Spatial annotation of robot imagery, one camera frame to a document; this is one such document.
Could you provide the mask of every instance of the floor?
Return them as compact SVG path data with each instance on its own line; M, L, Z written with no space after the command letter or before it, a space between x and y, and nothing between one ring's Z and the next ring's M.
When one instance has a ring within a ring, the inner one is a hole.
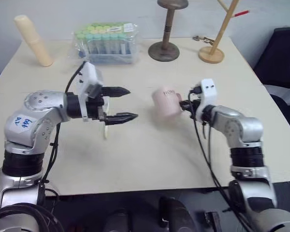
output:
M274 184L278 207L290 211L290 182ZM213 189L176 189L123 193L106 193L60 197L54 214L65 230L72 225L82 224L91 232L101 232L105 219L113 211L126 208L132 213L133 231L164 232L157 225L158 201L161 196L180 200L189 210L198 232L210 232L203 224L203 212L217 211L223 231L244 231L232 212L223 213L227 205ZM47 207L53 198L48 198Z

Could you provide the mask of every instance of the white wall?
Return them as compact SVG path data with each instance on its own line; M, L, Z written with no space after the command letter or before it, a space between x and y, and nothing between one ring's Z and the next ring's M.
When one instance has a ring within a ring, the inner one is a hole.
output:
M273 29L290 27L290 0L241 0L236 11L242 10L251 13L232 19L225 34L254 66ZM70 39L79 25L95 21L135 22L144 38L158 38L166 10L156 0L0 0L0 72L20 44L13 23L20 14L32 19L44 39ZM216 0L190 0L188 8L175 12L172 37L215 36L224 16Z

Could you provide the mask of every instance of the wooden stand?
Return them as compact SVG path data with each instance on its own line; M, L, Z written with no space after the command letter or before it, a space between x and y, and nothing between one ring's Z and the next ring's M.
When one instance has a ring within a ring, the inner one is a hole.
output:
M221 51L217 47L218 47L218 44L223 36L225 29L228 26L230 19L233 16L233 12L234 12L238 2L239 2L239 0L232 1L231 5L227 11L227 15L223 20L222 26L221 26L220 31L215 39L213 46L212 47L210 47L210 46L203 47L199 50L199 53L198 53L199 58L201 60L203 60L204 62L211 63L211 64L217 64L217 63L222 62L222 60L224 59L223 51Z

